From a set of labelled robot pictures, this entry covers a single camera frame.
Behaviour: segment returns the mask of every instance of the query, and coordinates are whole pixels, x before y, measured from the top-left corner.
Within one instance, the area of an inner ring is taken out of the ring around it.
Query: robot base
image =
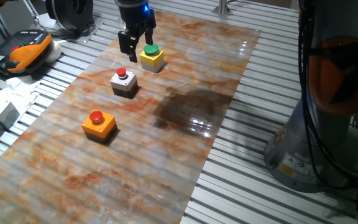
[[[321,178],[331,185],[342,186],[345,178],[325,159],[312,135],[311,143]],[[358,165],[358,130],[349,128],[342,144],[328,150],[338,164],[354,170]],[[301,102],[298,102],[288,123],[266,145],[264,159],[268,171],[283,185],[308,193],[326,190],[311,165]]]

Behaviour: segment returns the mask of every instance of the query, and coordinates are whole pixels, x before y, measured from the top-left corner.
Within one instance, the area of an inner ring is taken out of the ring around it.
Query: orange square box
[[[93,110],[81,124],[88,139],[107,142],[117,131],[116,119],[113,115]]]

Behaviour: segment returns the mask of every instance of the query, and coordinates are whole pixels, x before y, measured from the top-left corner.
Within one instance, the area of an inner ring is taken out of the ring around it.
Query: orange device
[[[33,72],[45,62],[52,51],[52,36],[42,30],[23,30],[0,45],[0,72]]]
[[[93,110],[85,118],[82,129],[88,139],[103,144],[107,143],[118,130],[115,117],[98,110]]]

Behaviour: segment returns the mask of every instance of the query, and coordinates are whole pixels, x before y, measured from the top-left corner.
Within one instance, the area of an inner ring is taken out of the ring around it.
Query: yellow square box
[[[164,59],[164,51],[158,50],[158,54],[155,56],[147,56],[144,51],[140,53],[140,61],[144,62],[148,65],[151,65],[153,67],[157,66],[158,63]]]
[[[102,119],[98,122],[94,122],[91,120],[92,113],[85,118],[85,120],[82,122],[82,129],[84,130],[85,134],[91,134],[97,138],[104,139],[110,131],[115,127],[116,125],[116,119],[113,115],[104,113],[100,111],[103,115]]]

